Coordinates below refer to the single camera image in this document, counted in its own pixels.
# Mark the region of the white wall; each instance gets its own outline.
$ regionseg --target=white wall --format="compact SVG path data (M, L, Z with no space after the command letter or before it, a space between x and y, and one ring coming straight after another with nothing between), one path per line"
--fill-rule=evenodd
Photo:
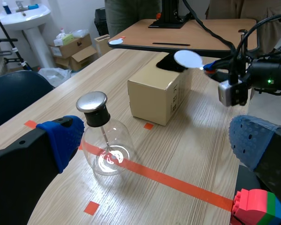
M104 7L104 0L32 0L33 3L43 3L52 12L51 19L48 23L40 26L40 31L47 44L53 42L59 34L59 29L63 27L66 32L72 30L88 29L92 39L99 36L94 24L95 10ZM16 7L15 0L5 0L10 8ZM23 5L30 5L30 0L23 0ZM0 12L3 10L2 0L0 0ZM21 31L9 31L11 38L17 38L15 42L21 56L30 66L38 65L36 58L28 42L25 40ZM0 38L5 38L0 28ZM2 50L10 50L9 43L0 44ZM9 63L9 68L19 67L17 63Z
M192 9L195 11L197 14L198 18L203 20L205 19L205 13L208 8L210 0L187 0L187 2L190 4ZM182 0L179 1L179 14L185 15L189 11L185 7L184 3Z

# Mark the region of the blue chair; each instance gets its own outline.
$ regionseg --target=blue chair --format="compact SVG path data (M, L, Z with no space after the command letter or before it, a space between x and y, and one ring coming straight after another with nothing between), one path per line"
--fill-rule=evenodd
M0 125L53 89L45 78L33 71L0 76Z

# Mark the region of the floor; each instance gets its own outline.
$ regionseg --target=floor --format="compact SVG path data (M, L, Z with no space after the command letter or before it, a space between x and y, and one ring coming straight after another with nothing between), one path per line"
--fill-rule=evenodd
M255 92L250 101L248 115L281 125L281 96Z

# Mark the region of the orange tape marker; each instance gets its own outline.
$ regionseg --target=orange tape marker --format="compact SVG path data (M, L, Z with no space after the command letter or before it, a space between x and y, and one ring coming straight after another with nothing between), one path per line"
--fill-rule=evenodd
M24 125L28 126L31 129L34 129L34 128L36 128L37 123L35 121L29 120L26 123L24 123Z
M99 207L98 203L90 201L87 207L85 208L84 212L93 216L97 211L98 207Z
M150 123L146 123L145 125L144 125L144 128L145 129L148 129L148 130L151 130L152 128L153 128L153 124L150 124Z
M25 125L30 127L30 128L35 128L36 122L33 122L33 121L29 120L28 122L25 123ZM91 154L100 156L104 152L103 149L100 149L96 146L92 146L92 145L90 145L86 142L84 142L84 145L85 145L87 151ZM124 167L127 170L130 170L130 171L132 171L134 173L137 173L141 176L147 177L151 180L157 181L157 182L159 182L161 184L164 184L168 187L171 187L175 190L178 190L178 191L183 192L187 195L193 196L193 197L198 198L202 201L205 201L209 204L215 205L219 208L222 208L226 211L231 212L233 201L229 198L217 195L217 194L215 194L211 191L204 190L200 187L197 187L195 185L186 183L182 180L178 180L174 177L171 177L171 176L166 175L164 173L158 172L156 170L152 170L148 167L145 167L141 164L132 162L132 161L127 160L127 159L124 159L124 161L121 164L119 164L117 160L115 160L113 162L116 163L117 165L119 165L121 167ZM98 207L99 207L99 204L97 204L95 202L90 202L88 204L88 206L86 207L85 212L89 213L89 211L90 211L91 213L94 214Z

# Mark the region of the white round disc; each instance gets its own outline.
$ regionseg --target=white round disc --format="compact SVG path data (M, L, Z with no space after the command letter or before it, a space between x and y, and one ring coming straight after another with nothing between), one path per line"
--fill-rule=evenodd
M123 43L123 39L121 39L121 38L109 42L110 45L119 45L121 43Z
M201 68L203 61L199 54L189 51L181 50L174 54L176 63L186 68Z

